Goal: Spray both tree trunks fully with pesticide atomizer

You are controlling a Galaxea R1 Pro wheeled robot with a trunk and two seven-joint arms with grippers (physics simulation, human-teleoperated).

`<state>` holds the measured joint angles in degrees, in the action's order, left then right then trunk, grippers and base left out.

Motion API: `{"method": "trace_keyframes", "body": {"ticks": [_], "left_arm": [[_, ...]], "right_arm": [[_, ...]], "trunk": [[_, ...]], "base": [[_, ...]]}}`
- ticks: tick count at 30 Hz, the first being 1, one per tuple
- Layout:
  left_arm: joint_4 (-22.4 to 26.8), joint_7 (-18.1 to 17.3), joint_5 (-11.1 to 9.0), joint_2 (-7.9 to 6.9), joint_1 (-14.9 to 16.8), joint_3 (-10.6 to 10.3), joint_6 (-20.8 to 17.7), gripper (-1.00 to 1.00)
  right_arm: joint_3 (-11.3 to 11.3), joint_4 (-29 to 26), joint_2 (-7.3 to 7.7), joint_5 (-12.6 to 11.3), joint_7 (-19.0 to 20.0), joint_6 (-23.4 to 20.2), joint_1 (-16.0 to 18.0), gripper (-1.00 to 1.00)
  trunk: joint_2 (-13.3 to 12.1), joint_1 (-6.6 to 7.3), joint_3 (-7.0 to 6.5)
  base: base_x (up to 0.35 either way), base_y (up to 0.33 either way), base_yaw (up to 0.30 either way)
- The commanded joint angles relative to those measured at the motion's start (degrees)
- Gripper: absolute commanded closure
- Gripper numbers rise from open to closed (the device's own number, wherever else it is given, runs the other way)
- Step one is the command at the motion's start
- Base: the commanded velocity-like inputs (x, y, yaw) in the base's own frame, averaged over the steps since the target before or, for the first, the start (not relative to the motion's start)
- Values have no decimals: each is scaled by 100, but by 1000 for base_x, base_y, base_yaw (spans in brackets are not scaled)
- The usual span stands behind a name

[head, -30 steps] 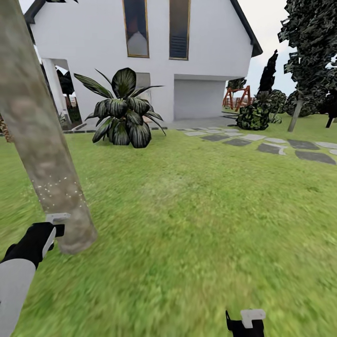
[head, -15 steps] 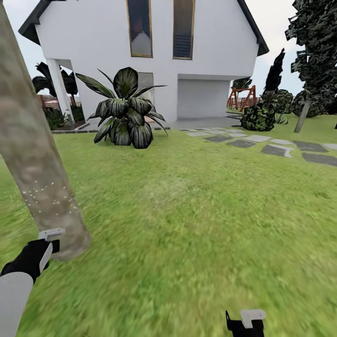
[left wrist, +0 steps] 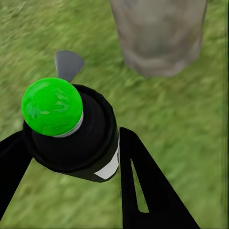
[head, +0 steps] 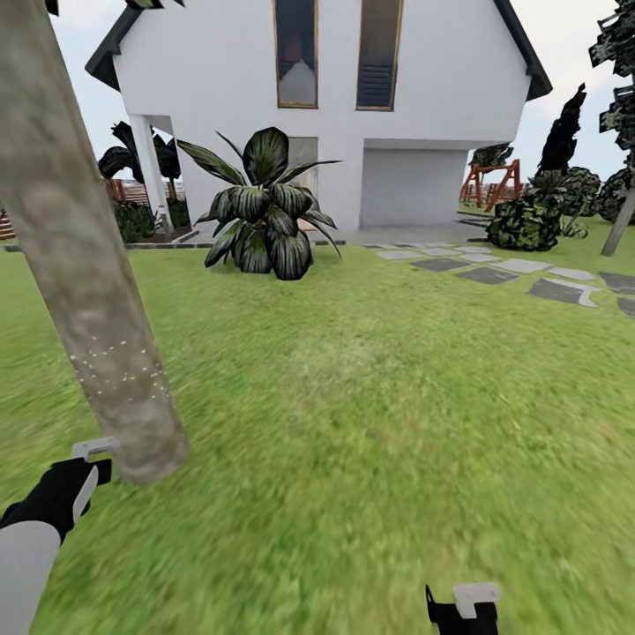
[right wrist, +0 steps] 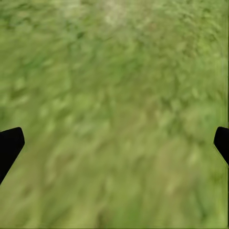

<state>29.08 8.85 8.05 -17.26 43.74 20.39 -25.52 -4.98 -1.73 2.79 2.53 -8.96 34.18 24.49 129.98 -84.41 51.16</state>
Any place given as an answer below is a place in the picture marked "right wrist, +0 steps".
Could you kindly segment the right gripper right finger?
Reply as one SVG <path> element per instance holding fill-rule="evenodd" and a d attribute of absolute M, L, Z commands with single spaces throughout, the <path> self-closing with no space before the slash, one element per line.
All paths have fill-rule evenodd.
<path fill-rule="evenodd" d="M 229 129 L 224 127 L 218 127 L 215 138 L 214 144 L 221 155 L 226 160 L 227 164 L 229 165 Z"/>

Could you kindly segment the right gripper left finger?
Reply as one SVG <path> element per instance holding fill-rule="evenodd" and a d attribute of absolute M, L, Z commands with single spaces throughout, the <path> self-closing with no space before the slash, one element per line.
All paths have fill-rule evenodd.
<path fill-rule="evenodd" d="M 21 127 L 0 132 L 0 184 L 25 145 Z"/>

